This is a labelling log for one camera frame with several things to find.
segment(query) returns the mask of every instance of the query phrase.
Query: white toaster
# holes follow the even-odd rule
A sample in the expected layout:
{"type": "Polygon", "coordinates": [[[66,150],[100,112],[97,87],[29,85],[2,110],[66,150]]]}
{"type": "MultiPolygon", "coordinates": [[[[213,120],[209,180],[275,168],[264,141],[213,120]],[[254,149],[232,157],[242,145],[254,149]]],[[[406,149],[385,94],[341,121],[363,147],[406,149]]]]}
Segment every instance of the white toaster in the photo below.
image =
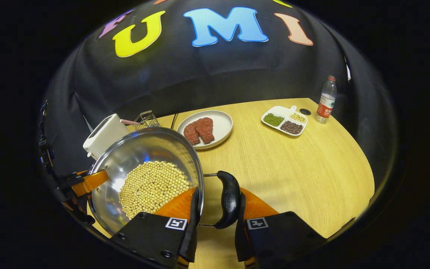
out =
{"type": "Polygon", "coordinates": [[[117,114],[103,119],[85,140],[82,147],[87,157],[98,159],[115,141],[130,133],[117,114]]]}

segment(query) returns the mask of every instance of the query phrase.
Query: plastic water bottle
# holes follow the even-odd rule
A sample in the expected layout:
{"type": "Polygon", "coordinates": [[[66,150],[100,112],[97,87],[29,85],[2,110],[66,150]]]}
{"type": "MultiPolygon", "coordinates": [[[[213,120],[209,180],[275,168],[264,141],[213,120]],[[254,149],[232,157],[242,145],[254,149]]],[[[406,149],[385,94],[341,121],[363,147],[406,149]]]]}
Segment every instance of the plastic water bottle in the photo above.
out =
{"type": "Polygon", "coordinates": [[[323,86],[320,104],[314,118],[317,122],[325,124],[333,110],[334,100],[336,99],[336,78],[330,75],[328,81],[323,86]]]}

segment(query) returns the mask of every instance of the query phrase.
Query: stainless steel pot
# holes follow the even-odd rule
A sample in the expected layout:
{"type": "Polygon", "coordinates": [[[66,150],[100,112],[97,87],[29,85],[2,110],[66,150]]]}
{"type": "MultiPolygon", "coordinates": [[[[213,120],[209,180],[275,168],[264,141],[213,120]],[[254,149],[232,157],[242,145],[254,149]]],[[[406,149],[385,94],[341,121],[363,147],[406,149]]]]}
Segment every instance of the stainless steel pot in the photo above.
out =
{"type": "MultiPolygon", "coordinates": [[[[177,165],[190,183],[189,187],[198,187],[196,216],[200,219],[203,211],[204,184],[200,160],[188,140],[169,128],[145,128],[129,133],[113,143],[94,163],[89,174],[105,169],[109,180],[92,191],[89,207],[97,222],[110,235],[118,232],[130,219],[122,210],[119,192],[127,174],[147,161],[166,161],[177,165]]],[[[223,183],[223,216],[212,226],[217,229],[228,227],[237,219],[240,202],[240,188],[237,180],[227,172],[216,174],[223,183]]]]}

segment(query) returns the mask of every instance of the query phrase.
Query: yellow letter u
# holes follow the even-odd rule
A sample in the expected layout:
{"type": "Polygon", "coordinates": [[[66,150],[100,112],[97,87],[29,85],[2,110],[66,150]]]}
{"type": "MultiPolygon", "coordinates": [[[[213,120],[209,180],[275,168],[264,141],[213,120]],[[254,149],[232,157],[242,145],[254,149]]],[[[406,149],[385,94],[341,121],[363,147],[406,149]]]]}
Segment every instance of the yellow letter u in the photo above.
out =
{"type": "Polygon", "coordinates": [[[154,13],[141,22],[147,24],[147,35],[140,41],[133,43],[130,39],[130,30],[135,27],[135,24],[128,26],[122,31],[118,32],[112,39],[116,42],[116,54],[119,57],[129,57],[138,53],[139,51],[150,46],[157,38],[159,38],[162,32],[162,22],[160,17],[165,11],[154,13]]]}

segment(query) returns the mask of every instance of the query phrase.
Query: bottle cap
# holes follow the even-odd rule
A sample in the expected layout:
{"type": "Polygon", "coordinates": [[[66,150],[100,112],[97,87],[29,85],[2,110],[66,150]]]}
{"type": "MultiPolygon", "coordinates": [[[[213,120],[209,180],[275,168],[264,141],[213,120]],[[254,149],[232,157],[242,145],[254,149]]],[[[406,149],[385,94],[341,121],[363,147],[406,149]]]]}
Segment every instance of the bottle cap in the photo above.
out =
{"type": "Polygon", "coordinates": [[[301,114],[305,114],[307,116],[311,115],[311,112],[308,109],[304,109],[304,108],[300,109],[300,113],[301,114]]]}

